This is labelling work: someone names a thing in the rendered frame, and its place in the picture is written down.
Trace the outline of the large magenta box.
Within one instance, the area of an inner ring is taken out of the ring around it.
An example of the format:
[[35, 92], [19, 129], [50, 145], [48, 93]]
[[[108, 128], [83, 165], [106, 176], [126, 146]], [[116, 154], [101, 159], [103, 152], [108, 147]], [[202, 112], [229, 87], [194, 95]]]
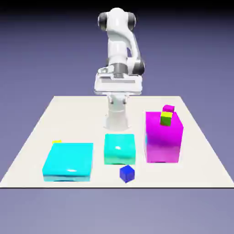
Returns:
[[160, 124], [160, 112], [145, 113], [145, 157], [148, 163], [178, 163], [183, 124], [176, 112], [170, 126]]

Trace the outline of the small blue cube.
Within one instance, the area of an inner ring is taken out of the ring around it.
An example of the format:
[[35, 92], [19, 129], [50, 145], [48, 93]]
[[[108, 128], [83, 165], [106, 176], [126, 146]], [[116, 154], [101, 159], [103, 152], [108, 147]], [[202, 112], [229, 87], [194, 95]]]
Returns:
[[125, 182], [128, 183], [135, 179], [135, 170], [130, 166], [126, 165], [120, 168], [120, 178]]

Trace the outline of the small lime green cube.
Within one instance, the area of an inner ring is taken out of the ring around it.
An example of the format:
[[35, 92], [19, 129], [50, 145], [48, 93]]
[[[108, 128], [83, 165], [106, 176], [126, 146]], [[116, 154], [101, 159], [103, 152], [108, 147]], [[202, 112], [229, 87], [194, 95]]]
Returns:
[[172, 112], [161, 112], [160, 115], [160, 124], [163, 126], [170, 126], [172, 120]]

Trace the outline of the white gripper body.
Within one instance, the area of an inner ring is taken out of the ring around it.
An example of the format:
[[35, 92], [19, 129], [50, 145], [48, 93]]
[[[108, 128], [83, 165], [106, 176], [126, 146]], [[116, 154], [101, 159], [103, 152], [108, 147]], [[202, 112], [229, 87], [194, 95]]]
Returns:
[[94, 91], [98, 95], [119, 94], [140, 95], [143, 78], [140, 75], [123, 74], [123, 78], [115, 78], [113, 73], [97, 73]]

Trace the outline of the large cubic cyan box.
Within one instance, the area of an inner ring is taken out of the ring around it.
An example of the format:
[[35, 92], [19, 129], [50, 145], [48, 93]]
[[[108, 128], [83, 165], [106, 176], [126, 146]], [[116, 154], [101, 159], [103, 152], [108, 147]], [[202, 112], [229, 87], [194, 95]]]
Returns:
[[104, 163], [106, 165], [134, 165], [136, 145], [133, 134], [106, 134]]

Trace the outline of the large flat cyan box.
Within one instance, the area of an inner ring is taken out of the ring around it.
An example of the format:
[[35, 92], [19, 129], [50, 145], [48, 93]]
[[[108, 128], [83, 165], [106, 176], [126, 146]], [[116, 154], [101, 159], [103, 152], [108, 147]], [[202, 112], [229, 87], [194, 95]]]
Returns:
[[93, 143], [54, 143], [44, 163], [44, 181], [90, 181]]

